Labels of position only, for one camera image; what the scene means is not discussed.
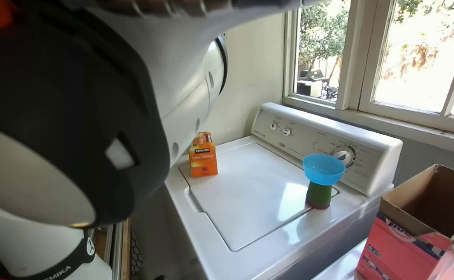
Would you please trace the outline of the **white washing machine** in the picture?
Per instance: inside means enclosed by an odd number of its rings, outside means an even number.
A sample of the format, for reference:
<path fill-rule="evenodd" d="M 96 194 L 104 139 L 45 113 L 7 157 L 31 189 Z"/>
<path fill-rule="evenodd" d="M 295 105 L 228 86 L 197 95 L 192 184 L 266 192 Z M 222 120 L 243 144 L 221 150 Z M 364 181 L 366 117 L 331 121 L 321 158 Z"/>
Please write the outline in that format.
<path fill-rule="evenodd" d="M 270 123 L 278 128 L 271 131 Z M 283 136 L 284 128 L 291 128 Z M 393 188 L 403 142 L 333 119 L 277 103 L 263 103 L 251 135 L 217 146 L 217 155 L 257 142 L 303 170 L 303 158 L 328 154 L 339 145 L 356 150 L 353 166 L 332 186 L 328 209 L 311 210 L 245 248 L 229 249 L 207 213 L 200 209 L 179 170 L 171 168 L 166 188 L 188 239 L 209 280 L 312 279 L 366 239 L 381 197 Z"/>

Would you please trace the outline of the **pink cardboard box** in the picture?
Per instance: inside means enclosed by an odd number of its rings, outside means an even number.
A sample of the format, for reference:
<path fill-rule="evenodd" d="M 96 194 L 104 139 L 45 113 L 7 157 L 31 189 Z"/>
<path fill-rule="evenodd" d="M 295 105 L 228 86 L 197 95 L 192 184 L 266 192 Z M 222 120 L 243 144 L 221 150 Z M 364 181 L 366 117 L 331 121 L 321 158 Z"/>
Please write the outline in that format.
<path fill-rule="evenodd" d="M 454 280 L 454 170 L 434 164 L 381 198 L 357 265 L 367 280 Z"/>

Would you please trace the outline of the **white framed window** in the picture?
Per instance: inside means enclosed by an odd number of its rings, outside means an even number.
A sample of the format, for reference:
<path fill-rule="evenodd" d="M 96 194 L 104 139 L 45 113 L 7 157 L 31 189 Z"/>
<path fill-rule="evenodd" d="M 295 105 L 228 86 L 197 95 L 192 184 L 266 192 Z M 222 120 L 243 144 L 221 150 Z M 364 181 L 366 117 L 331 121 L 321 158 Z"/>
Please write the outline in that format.
<path fill-rule="evenodd" d="M 454 133 L 454 0 L 323 0 L 286 21 L 290 95 Z"/>

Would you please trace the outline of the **large washing machine dial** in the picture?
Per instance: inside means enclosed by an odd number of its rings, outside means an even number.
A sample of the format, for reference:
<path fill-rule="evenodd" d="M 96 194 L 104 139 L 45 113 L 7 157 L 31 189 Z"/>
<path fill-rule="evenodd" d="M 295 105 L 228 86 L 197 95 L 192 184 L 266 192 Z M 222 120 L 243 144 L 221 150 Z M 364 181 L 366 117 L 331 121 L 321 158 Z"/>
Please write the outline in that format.
<path fill-rule="evenodd" d="M 346 168 L 353 166 L 355 163 L 356 150 L 351 145 L 339 145 L 330 154 L 341 161 Z"/>

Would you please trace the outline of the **orange fabric softener box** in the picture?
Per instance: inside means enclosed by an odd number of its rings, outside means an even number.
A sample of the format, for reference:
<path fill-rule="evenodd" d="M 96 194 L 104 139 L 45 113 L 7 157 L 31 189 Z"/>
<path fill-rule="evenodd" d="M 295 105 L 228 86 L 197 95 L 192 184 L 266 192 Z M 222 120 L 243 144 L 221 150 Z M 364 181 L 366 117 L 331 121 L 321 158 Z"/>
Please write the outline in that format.
<path fill-rule="evenodd" d="M 211 132 L 204 131 L 196 135 L 188 147 L 188 156 L 193 178 L 218 174 L 216 146 Z"/>

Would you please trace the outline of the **blue plastic bowl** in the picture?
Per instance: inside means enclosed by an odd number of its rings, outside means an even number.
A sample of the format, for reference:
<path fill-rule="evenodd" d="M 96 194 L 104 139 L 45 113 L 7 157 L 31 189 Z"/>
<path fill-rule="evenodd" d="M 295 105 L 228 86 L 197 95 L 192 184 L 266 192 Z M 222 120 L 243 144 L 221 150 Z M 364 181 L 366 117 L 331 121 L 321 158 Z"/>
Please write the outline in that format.
<path fill-rule="evenodd" d="M 303 158 L 303 170 L 310 182 L 331 186 L 340 181 L 346 166 L 328 154 L 311 154 Z"/>

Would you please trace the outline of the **washing machine lid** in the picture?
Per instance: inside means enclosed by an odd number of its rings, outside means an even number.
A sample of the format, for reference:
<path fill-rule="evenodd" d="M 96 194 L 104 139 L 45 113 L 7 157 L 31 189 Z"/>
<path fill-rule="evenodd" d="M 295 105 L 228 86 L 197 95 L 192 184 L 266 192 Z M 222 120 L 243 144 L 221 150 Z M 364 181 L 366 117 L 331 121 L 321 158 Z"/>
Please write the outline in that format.
<path fill-rule="evenodd" d="M 218 174 L 198 178 L 189 164 L 179 170 L 234 252 L 311 210 L 303 170 L 257 142 L 221 152 L 217 167 Z"/>

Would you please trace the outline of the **white dryer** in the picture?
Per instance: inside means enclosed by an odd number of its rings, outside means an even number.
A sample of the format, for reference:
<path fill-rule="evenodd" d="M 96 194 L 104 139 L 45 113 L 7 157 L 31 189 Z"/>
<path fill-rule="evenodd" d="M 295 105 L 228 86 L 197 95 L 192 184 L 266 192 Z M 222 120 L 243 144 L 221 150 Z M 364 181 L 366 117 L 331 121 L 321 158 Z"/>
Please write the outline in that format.
<path fill-rule="evenodd" d="M 364 239 L 312 280 L 366 280 L 356 269 L 366 241 L 367 239 Z"/>

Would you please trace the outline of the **green plastic cup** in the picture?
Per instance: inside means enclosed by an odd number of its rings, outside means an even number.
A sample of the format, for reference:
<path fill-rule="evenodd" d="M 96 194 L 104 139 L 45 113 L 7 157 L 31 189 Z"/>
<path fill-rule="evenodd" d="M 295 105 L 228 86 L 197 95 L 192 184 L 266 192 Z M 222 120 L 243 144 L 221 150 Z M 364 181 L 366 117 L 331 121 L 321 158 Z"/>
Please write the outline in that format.
<path fill-rule="evenodd" d="M 314 182 L 309 183 L 305 202 L 308 206 L 325 210 L 330 207 L 332 198 L 332 186 L 320 185 Z"/>

